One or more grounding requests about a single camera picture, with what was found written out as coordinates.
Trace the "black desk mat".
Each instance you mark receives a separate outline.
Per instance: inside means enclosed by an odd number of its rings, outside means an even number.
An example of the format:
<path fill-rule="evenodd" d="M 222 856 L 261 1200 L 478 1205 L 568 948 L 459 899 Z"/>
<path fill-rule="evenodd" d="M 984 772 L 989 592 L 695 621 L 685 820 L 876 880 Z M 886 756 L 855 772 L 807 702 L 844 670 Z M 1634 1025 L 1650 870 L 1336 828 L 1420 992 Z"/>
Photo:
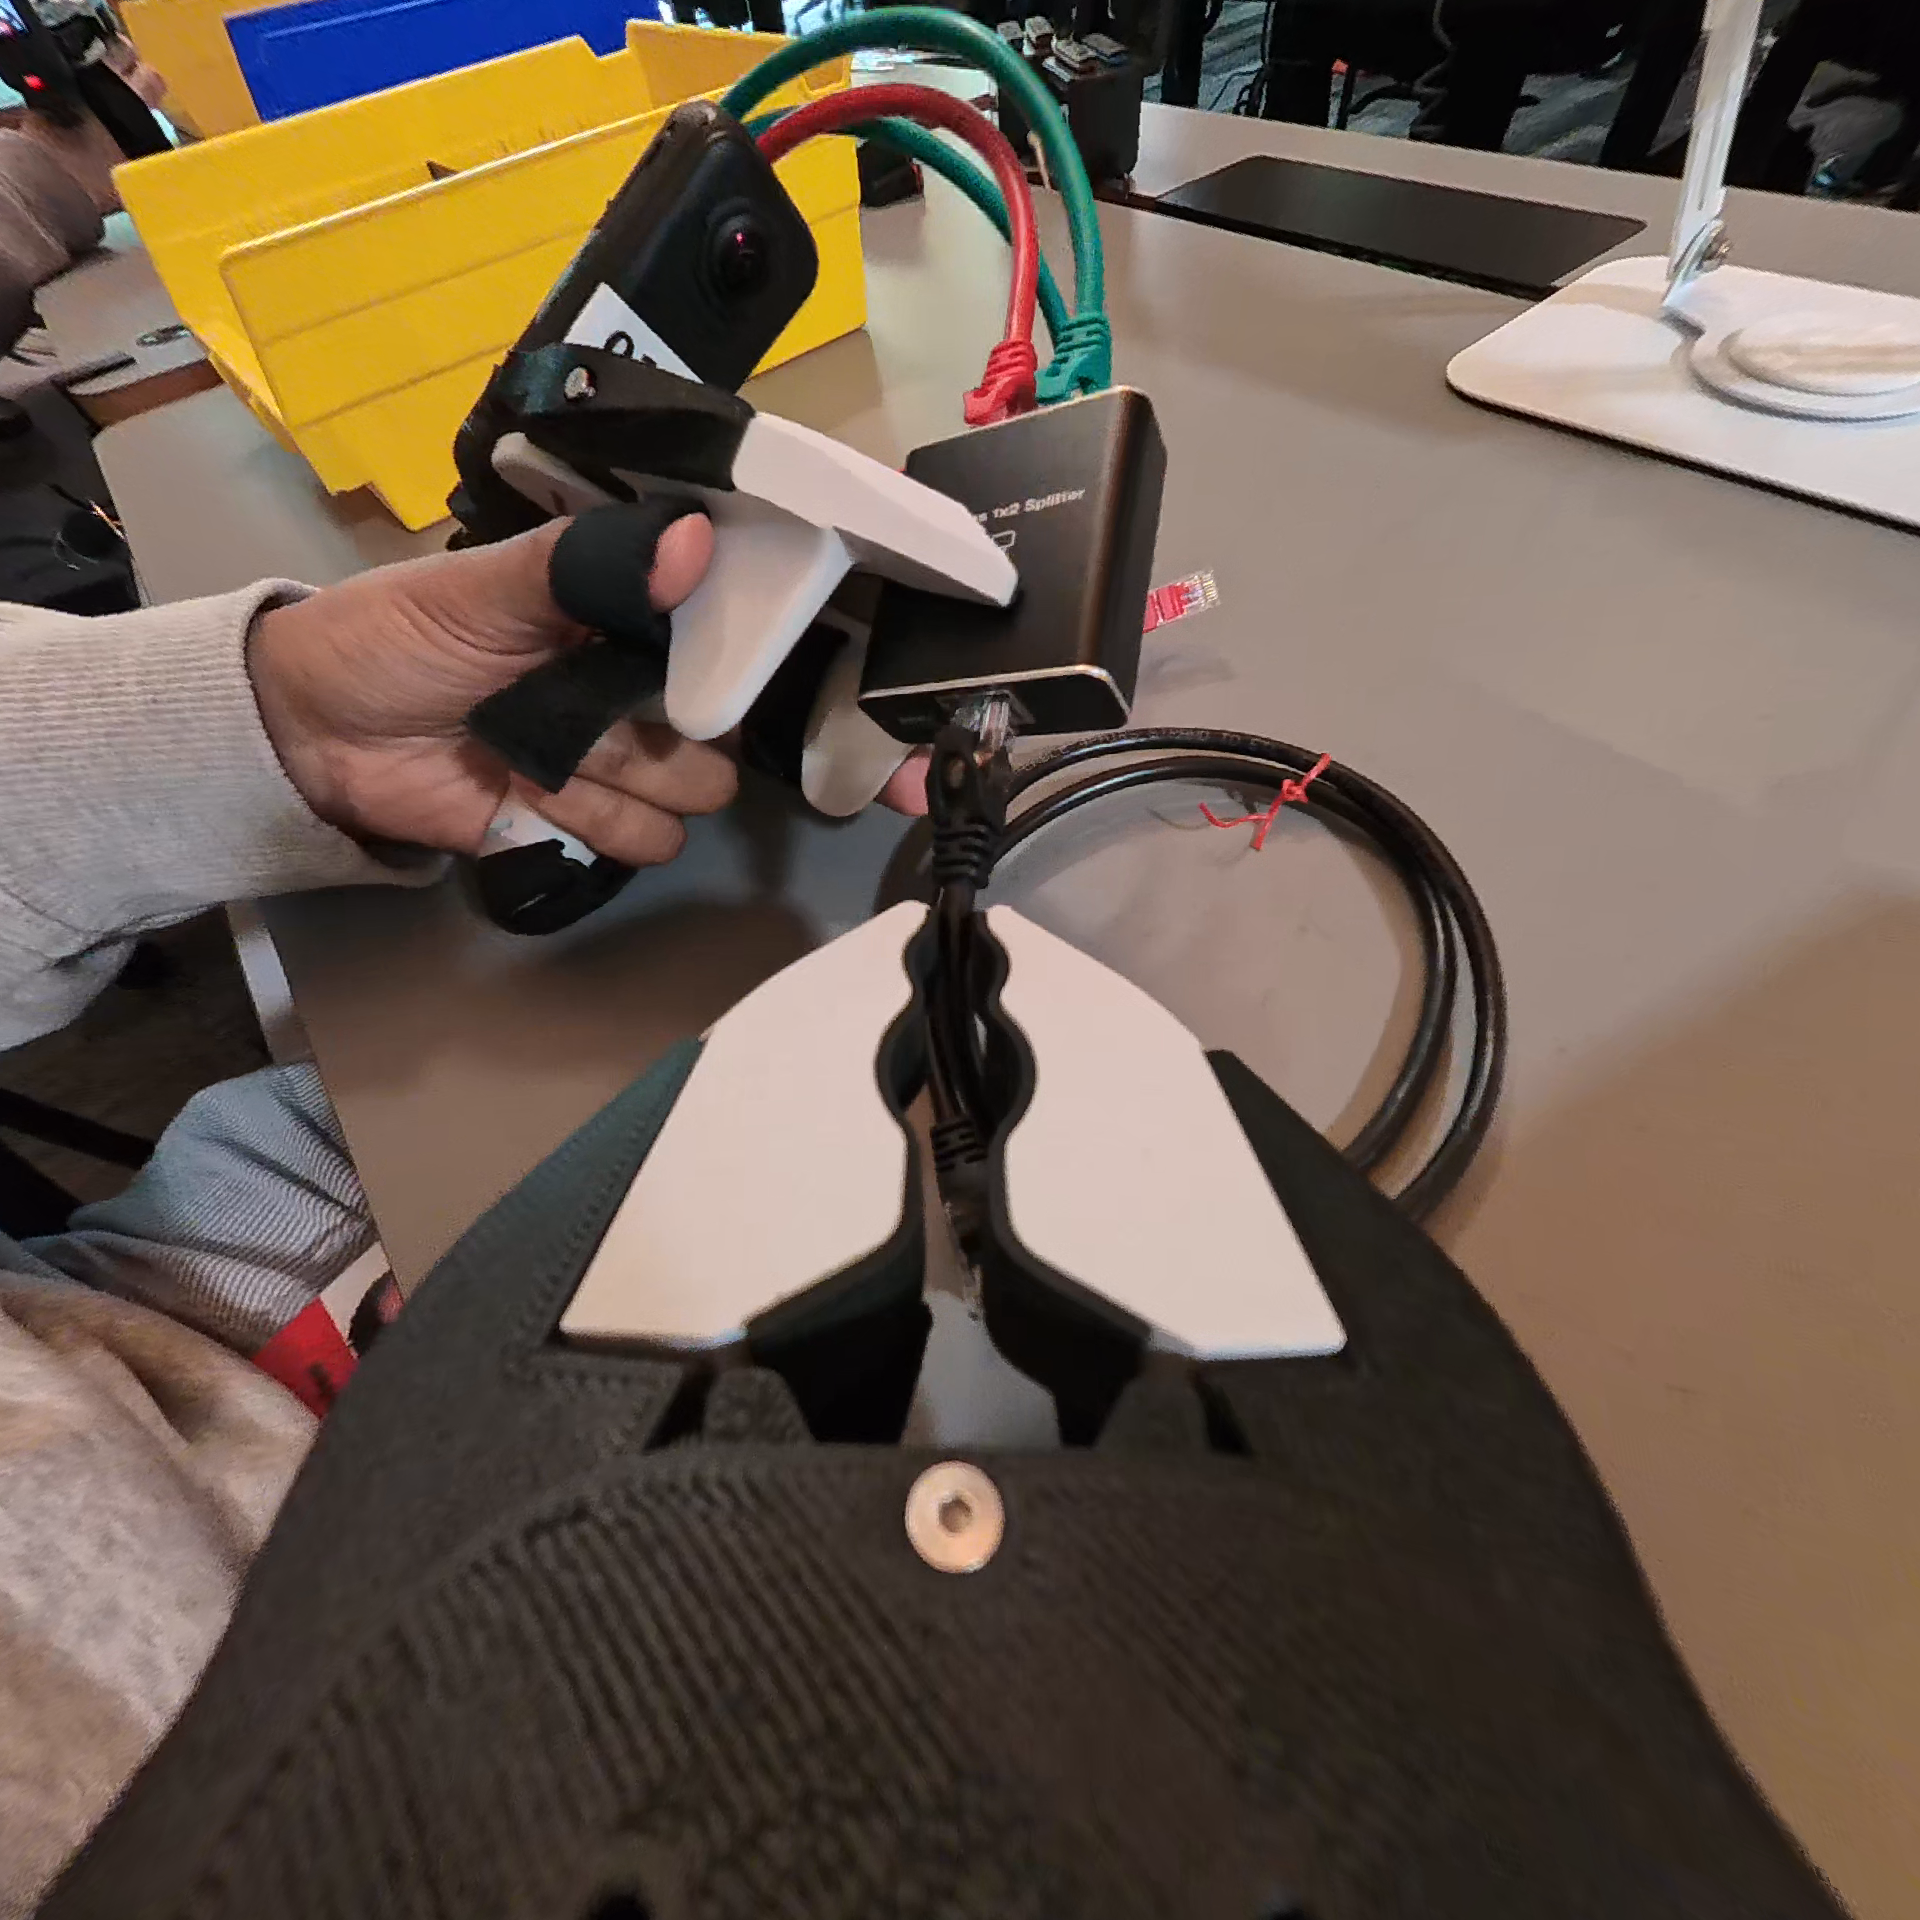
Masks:
<path fill-rule="evenodd" d="M 1570 273 L 1646 229 L 1610 211 L 1270 155 L 1186 180 L 1149 207 L 1226 232 L 1528 299 L 1550 296 Z"/>

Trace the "person's grey clothing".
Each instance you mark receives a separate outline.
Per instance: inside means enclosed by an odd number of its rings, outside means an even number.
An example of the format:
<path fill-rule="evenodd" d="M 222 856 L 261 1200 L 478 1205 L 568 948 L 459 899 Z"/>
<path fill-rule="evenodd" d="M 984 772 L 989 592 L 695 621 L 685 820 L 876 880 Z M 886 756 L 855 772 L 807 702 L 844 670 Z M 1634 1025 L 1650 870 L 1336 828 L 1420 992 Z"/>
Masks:
<path fill-rule="evenodd" d="M 381 1270 L 309 1063 L 195 1095 L 127 1188 L 4 1238 L 4 1915 L 198 1681 Z"/>

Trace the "person's left forearm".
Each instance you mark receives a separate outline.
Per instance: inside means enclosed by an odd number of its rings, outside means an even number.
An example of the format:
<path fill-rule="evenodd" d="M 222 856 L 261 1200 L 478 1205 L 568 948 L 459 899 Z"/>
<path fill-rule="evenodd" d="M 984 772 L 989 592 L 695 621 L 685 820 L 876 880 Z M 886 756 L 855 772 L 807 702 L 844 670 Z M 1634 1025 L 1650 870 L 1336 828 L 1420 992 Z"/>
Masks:
<path fill-rule="evenodd" d="M 120 615 L 2 606 L 2 1044 L 76 1021 L 130 947 L 235 901 L 418 886 L 447 856 L 299 795 L 250 675 L 262 580 Z"/>

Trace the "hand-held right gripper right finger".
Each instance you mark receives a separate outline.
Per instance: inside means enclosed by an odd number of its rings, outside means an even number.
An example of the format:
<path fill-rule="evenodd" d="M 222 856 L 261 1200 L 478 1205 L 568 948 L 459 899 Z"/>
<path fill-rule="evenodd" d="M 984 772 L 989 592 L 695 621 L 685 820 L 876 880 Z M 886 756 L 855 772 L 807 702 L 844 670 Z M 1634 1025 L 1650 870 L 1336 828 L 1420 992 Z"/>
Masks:
<path fill-rule="evenodd" d="M 983 1324 L 1090 1445 L 1147 1363 L 1325 1360 L 1349 1343 L 1192 1030 L 1007 905 L 983 919 L 995 1124 Z"/>

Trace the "red twist tie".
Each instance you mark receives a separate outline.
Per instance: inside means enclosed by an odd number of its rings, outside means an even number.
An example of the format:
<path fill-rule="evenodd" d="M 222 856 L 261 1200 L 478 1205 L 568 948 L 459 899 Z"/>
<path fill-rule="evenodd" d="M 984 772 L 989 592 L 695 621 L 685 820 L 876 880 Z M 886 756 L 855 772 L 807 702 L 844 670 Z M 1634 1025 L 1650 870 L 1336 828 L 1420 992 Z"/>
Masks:
<path fill-rule="evenodd" d="M 1333 756 L 1320 752 L 1312 766 L 1285 775 L 1266 805 L 1230 815 L 1213 811 L 1211 805 L 1203 803 L 1198 808 L 1199 817 L 1207 828 L 1218 832 L 1245 829 L 1248 849 L 1262 853 L 1268 835 L 1275 829 L 1287 808 L 1303 808 L 1316 799 L 1316 787 L 1330 767 Z"/>

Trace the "black network splitter box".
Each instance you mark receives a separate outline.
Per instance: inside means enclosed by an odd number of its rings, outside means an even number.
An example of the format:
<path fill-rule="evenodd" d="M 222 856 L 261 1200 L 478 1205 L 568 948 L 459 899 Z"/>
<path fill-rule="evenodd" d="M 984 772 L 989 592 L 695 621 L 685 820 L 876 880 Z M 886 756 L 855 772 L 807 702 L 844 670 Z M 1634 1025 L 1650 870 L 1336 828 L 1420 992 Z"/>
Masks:
<path fill-rule="evenodd" d="M 971 428 L 915 448 L 902 473 L 974 513 L 1016 589 L 991 607 L 884 585 L 860 709 L 907 745 L 927 745 L 981 694 L 1003 694 L 1021 735 L 1120 728 L 1135 699 L 1166 480 L 1151 400 L 1109 388 Z"/>

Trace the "person's left hand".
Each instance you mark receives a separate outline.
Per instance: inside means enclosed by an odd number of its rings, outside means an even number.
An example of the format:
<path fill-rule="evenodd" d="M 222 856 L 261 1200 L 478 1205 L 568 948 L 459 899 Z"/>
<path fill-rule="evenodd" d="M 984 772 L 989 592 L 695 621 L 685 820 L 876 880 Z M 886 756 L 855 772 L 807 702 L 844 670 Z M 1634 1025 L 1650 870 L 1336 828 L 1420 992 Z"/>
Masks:
<path fill-rule="evenodd" d="M 662 865 L 738 790 L 726 743 L 624 719 L 547 795 L 476 743 L 466 713 L 588 639 L 548 589 L 564 519 L 500 543 L 364 572 L 256 615 L 246 664 L 283 772 L 366 848 L 474 856 L 508 805 L 600 856 Z"/>

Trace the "white stand base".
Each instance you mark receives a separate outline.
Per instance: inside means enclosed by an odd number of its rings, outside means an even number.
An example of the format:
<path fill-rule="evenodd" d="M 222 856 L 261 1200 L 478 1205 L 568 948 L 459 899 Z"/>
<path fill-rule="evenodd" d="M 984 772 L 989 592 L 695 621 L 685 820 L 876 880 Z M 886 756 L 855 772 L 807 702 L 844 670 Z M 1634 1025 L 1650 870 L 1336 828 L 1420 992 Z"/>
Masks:
<path fill-rule="evenodd" d="M 1447 365 L 1466 400 L 1918 528 L 1918 301 L 1728 262 L 1725 174 L 1759 1 L 1702 15 L 1666 257 L 1566 284 Z"/>

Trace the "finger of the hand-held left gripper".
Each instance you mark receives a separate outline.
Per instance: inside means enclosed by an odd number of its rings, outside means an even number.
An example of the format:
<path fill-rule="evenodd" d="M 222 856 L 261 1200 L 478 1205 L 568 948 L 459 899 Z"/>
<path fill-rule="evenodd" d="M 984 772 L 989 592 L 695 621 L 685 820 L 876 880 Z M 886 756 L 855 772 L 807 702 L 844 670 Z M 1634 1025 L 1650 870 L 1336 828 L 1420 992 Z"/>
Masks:
<path fill-rule="evenodd" d="M 830 820 L 874 805 L 906 766 L 902 740 L 878 727 L 858 699 L 821 699 L 799 747 L 799 792 Z"/>
<path fill-rule="evenodd" d="M 1016 565 L 964 502 L 814 428 L 757 413 L 732 484 L 736 502 L 837 537 L 858 568 L 886 582 L 984 607 L 1016 598 Z"/>

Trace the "blue plastic bin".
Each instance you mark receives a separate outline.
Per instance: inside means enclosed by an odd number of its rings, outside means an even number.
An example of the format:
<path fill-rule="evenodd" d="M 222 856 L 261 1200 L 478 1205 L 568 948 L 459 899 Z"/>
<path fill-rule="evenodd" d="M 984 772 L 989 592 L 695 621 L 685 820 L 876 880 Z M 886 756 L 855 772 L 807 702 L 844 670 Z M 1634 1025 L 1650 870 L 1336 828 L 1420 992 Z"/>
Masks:
<path fill-rule="evenodd" d="M 608 57 L 634 20 L 676 15 L 666 1 L 296 1 L 224 29 L 256 115 L 282 120 L 563 38 Z"/>

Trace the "yellow plastic bin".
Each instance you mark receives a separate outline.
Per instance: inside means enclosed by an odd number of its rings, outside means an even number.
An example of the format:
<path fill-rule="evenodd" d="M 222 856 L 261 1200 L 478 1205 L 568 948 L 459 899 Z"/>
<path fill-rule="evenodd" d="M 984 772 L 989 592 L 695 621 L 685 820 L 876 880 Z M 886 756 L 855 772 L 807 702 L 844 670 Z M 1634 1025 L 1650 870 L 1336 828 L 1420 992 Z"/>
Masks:
<path fill-rule="evenodd" d="M 447 177 L 229 246 L 231 340 L 205 328 L 208 358 L 324 491 L 370 491 L 410 533 L 442 520 L 458 428 L 668 107 L 715 100 L 757 54 L 704 60 L 678 87 L 631 85 L 597 123 L 597 60 L 558 45 L 315 111 L 315 126 L 370 134 L 374 107 L 406 110 L 395 131 L 422 134 L 428 107 L 502 107 L 508 83 L 527 79 L 563 119 L 530 145 L 493 134 Z"/>
<path fill-rule="evenodd" d="M 589 71 L 595 123 L 618 115 L 613 100 L 626 99 L 631 85 L 647 85 L 628 54 L 598 57 L 580 38 L 560 38 L 530 52 L 552 45 L 597 60 Z M 356 104 L 380 93 L 332 107 Z M 406 110 L 392 107 L 372 110 L 370 134 L 346 134 L 314 123 L 310 117 L 324 107 L 173 155 L 133 161 L 118 171 L 117 183 L 178 318 L 200 345 L 205 328 L 224 345 L 234 339 L 234 308 L 220 273 L 227 248 L 418 185 L 424 176 L 447 177 L 458 157 L 471 161 L 492 137 L 502 137 L 514 148 L 530 145 L 539 141 L 542 127 L 563 119 L 563 110 L 535 104 L 535 87 L 527 79 L 510 79 L 508 99 L 502 107 L 428 107 L 422 134 L 395 131 Z"/>

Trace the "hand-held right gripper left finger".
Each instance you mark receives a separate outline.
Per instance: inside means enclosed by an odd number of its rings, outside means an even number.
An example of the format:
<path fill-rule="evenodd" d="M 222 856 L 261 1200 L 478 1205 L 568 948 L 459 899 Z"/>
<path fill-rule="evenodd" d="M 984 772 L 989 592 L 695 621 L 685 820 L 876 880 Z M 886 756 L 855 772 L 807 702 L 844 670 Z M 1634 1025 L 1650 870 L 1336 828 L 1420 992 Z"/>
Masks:
<path fill-rule="evenodd" d="M 752 1365 L 819 1440 L 902 1436 L 930 1326 L 910 1127 L 923 924 L 901 903 L 708 1028 L 560 1313 L 563 1343 Z"/>

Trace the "black port device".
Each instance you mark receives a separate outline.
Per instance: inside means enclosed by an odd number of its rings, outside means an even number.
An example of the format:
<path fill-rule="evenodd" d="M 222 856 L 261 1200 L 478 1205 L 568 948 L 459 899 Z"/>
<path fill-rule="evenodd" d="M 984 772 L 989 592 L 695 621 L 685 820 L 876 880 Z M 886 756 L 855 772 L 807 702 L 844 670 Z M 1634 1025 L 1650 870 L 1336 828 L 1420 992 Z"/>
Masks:
<path fill-rule="evenodd" d="M 1005 4 L 998 41 L 1060 107 L 1102 198 L 1132 185 L 1144 107 L 1144 64 L 1112 32 L 1111 4 Z"/>

